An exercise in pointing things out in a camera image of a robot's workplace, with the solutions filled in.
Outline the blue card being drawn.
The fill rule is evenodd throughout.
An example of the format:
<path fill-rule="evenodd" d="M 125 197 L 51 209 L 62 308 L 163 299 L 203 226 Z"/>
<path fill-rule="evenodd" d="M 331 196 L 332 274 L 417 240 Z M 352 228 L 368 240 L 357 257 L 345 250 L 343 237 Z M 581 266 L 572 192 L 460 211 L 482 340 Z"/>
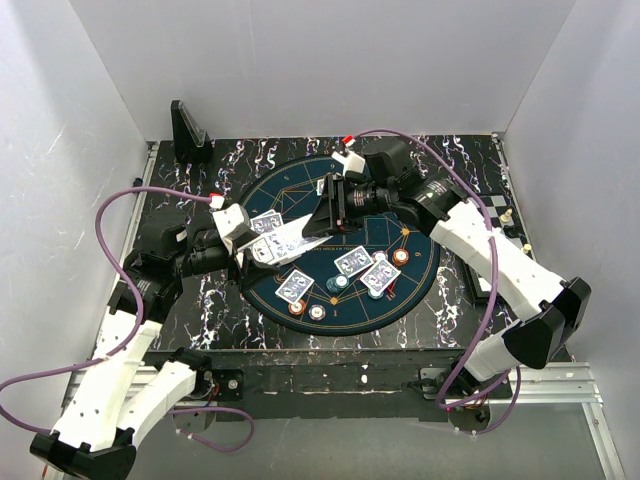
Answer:
<path fill-rule="evenodd" d="M 304 237 L 303 228 L 307 225 L 311 215 L 305 215 L 296 220 L 290 221 L 266 234 L 266 240 L 273 253 L 278 258 L 283 255 L 295 256 L 310 251 L 330 239 L 330 236 L 310 236 Z"/>

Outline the dealt blue playing card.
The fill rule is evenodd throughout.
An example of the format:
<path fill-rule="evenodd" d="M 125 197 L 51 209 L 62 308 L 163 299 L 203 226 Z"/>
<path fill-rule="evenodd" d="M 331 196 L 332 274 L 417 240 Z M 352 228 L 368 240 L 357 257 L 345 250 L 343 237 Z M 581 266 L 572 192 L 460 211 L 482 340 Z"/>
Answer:
<path fill-rule="evenodd" d="M 275 210 L 265 212 L 250 221 L 251 229 L 258 235 L 271 232 L 283 225 L 282 215 Z"/>

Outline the red yellow chip stack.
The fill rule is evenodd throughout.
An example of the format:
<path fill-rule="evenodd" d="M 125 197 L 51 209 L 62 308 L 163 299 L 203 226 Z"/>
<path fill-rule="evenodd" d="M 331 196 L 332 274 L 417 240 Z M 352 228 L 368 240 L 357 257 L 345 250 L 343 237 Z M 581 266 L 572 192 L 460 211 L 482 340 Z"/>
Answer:
<path fill-rule="evenodd" d="M 306 303 L 303 300 L 294 302 L 288 306 L 291 315 L 300 316 L 303 315 L 306 310 Z"/>

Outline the green poker chip stack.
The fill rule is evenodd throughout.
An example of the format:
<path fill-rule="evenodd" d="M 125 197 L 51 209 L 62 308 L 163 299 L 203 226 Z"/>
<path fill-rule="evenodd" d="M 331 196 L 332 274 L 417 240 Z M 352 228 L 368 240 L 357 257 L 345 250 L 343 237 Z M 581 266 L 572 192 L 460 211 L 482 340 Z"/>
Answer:
<path fill-rule="evenodd" d="M 349 278 L 344 274 L 338 274 L 329 278 L 326 282 L 328 291 L 332 294 L 340 294 L 349 285 Z"/>

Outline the blue white chip stack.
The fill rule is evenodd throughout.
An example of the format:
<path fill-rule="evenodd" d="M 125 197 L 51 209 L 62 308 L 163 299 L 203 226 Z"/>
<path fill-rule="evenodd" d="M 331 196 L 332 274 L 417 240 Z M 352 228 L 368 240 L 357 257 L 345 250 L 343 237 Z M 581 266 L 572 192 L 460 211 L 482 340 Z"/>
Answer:
<path fill-rule="evenodd" d="M 308 310 L 308 314 L 313 321 L 321 321 L 326 316 L 326 310 L 322 305 L 312 305 Z"/>

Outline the red yellow chips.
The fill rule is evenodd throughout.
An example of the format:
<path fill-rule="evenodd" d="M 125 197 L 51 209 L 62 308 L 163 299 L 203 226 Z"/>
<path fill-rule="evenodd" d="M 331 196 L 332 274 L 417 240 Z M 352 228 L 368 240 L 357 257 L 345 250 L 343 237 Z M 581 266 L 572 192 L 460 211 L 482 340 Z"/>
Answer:
<path fill-rule="evenodd" d="M 392 262 L 396 266 L 406 265 L 408 263 L 409 259 L 410 259 L 410 255 L 409 255 L 408 251 L 405 250 L 405 249 L 397 249 L 397 250 L 395 250 L 393 252 Z"/>

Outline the red black triangle marker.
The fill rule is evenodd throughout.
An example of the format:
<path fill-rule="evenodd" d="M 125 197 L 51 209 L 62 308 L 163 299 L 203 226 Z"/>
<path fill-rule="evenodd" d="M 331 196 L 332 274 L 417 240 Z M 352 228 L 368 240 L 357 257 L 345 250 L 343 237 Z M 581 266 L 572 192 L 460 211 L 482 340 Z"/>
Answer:
<path fill-rule="evenodd" d="M 386 289 L 386 295 L 387 298 L 392 300 L 396 297 L 396 293 L 395 293 L 395 287 L 396 287 L 396 283 L 397 281 L 394 280 Z"/>

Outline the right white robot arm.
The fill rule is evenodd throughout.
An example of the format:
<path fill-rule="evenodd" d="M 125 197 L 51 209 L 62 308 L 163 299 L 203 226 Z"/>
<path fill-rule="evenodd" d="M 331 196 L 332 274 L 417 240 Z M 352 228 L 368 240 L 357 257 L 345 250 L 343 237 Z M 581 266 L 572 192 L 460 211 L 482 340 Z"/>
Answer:
<path fill-rule="evenodd" d="M 495 227 L 482 201 L 453 175 L 425 178 L 408 145 L 394 137 L 333 152 L 343 171 L 324 180 L 304 236 L 352 232 L 362 218 L 391 212 L 453 252 L 489 281 L 516 322 L 470 347 L 452 370 L 454 389 L 475 397 L 516 366 L 542 369 L 581 325 L 591 295 L 581 278 L 565 280 L 521 251 Z"/>

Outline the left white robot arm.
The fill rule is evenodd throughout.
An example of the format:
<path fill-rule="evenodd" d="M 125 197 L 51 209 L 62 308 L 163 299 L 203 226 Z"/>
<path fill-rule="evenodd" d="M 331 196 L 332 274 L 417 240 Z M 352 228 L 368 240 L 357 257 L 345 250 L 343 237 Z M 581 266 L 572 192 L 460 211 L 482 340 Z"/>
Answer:
<path fill-rule="evenodd" d="M 69 406 L 50 430 L 35 435 L 31 454 L 81 479 L 126 478 L 138 447 L 174 405 L 184 397 L 203 399 L 212 390 L 211 360 L 181 347 L 138 393 L 128 393 L 183 292 L 183 279 L 226 269 L 246 286 L 275 274 L 272 262 L 251 250 L 257 237 L 239 206 L 195 228 L 183 216 L 147 220 L 109 299 L 114 320 L 101 334 Z"/>

